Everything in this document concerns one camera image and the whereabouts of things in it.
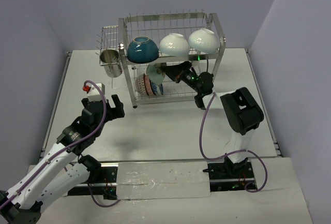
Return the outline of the pale green bowl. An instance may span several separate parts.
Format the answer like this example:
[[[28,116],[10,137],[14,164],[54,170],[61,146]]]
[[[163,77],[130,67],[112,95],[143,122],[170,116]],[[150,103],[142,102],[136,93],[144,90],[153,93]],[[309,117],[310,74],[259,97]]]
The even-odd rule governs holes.
[[[166,63],[156,63],[149,64],[146,68],[146,75],[149,77],[150,81],[156,85],[160,85],[166,76],[166,73],[163,72],[162,66],[165,66]]]

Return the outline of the blue patterned bowl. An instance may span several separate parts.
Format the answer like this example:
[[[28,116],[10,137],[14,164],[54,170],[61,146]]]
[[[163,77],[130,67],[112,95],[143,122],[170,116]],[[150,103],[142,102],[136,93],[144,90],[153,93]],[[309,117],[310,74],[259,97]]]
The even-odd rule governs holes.
[[[155,95],[163,95],[163,85],[162,84],[157,85],[157,84],[151,82],[151,88]]]

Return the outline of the white bowl top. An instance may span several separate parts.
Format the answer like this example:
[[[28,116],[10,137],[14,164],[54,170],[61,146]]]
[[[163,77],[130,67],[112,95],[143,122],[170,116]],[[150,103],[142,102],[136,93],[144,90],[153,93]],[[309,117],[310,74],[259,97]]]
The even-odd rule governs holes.
[[[159,51],[169,56],[188,56],[189,44],[182,34],[170,33],[160,41]]]

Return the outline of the floral patterned dark bowl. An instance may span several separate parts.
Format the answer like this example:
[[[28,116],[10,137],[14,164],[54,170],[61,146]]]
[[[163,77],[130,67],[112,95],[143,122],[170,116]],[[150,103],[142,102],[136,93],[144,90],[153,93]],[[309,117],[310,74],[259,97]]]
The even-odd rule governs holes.
[[[146,74],[144,74],[144,85],[145,85],[145,90],[146,90],[147,95],[153,96],[154,93],[151,88],[151,83],[150,83],[149,77]]]

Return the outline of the geometric patterned bowl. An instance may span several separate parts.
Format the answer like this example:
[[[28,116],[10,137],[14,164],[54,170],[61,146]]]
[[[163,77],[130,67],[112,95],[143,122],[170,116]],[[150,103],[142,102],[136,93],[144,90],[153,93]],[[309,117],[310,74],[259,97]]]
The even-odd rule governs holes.
[[[144,74],[140,74],[136,79],[135,79],[135,86],[137,92],[141,96],[147,96],[146,88],[145,88],[145,81],[144,81]]]

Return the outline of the teal bowl tan interior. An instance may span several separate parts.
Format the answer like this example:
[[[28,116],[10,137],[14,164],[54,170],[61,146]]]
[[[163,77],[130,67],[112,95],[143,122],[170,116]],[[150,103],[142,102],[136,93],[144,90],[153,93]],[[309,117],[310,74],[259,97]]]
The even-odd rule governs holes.
[[[127,49],[127,58],[136,64],[146,64],[159,57],[157,45],[147,36],[139,36],[132,40]]]

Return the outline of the white bowl dark rim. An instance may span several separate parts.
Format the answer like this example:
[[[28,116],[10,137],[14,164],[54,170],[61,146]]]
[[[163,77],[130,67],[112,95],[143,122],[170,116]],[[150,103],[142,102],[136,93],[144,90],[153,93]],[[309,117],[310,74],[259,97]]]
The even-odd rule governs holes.
[[[189,45],[203,53],[216,53],[219,48],[219,38],[211,30],[201,28],[193,32],[188,38]]]

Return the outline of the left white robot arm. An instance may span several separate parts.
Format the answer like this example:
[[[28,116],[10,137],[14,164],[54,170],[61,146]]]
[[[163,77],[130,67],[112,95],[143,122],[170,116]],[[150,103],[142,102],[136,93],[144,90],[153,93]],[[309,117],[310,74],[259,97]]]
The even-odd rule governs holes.
[[[119,97],[112,95],[112,100],[114,107],[108,100],[82,99],[81,115],[63,130],[43,160],[15,186],[1,191],[1,216],[8,223],[36,223],[64,193],[106,175],[98,160],[82,152],[100,136],[106,122],[125,116]]]

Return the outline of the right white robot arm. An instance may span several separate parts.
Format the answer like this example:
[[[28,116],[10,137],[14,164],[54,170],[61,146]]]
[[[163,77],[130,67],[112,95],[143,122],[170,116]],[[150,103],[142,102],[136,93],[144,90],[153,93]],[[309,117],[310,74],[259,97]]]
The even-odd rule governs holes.
[[[189,61],[174,66],[161,66],[160,70],[173,82],[183,81],[197,93],[194,101],[199,109],[204,110],[199,131],[199,149],[202,157],[208,161],[223,158],[222,174],[230,178],[238,177],[246,166],[251,137],[264,120],[264,113],[252,94],[246,87],[230,93],[215,93],[213,91],[214,75],[207,71],[197,74]],[[232,135],[228,150],[224,155],[208,158],[203,151],[202,135],[207,113],[215,100],[218,100],[224,109]]]

